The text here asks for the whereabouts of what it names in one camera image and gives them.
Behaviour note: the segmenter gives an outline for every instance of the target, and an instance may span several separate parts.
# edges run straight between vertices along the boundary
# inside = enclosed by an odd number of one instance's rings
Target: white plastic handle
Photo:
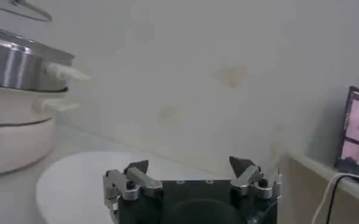
[[[37,112],[44,112],[45,110],[62,112],[77,107],[79,107],[79,103],[67,102],[65,99],[39,99],[33,104],[33,108]]]
[[[90,80],[91,77],[65,65],[60,65],[57,63],[49,63],[46,65],[46,73],[49,75],[64,81],[68,81],[70,79],[73,80]]]

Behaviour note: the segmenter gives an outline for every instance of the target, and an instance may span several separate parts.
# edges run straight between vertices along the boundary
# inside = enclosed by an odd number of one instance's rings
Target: stainless steel pot
[[[59,92],[68,79],[88,79],[71,68],[74,56],[0,29],[0,86]]]

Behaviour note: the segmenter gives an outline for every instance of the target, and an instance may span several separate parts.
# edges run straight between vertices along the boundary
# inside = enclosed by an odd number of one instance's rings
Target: white pot
[[[0,125],[44,121],[53,117],[56,111],[78,107],[78,103],[65,101],[65,93],[40,93],[0,87]]]
[[[32,125],[0,127],[0,173],[37,161],[52,148],[54,119]]]

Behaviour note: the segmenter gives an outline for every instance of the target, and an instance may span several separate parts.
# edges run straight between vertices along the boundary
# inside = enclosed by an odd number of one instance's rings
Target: pot lid
[[[34,54],[48,60],[72,61],[74,56],[65,51],[51,48],[45,44],[26,39],[17,34],[0,29],[0,46],[21,51],[26,54]]]

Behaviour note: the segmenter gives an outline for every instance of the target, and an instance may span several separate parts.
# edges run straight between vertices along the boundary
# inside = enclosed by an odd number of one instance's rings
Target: stacked pot
[[[0,29],[0,173],[26,166],[52,147],[54,113],[67,102],[74,56]]]

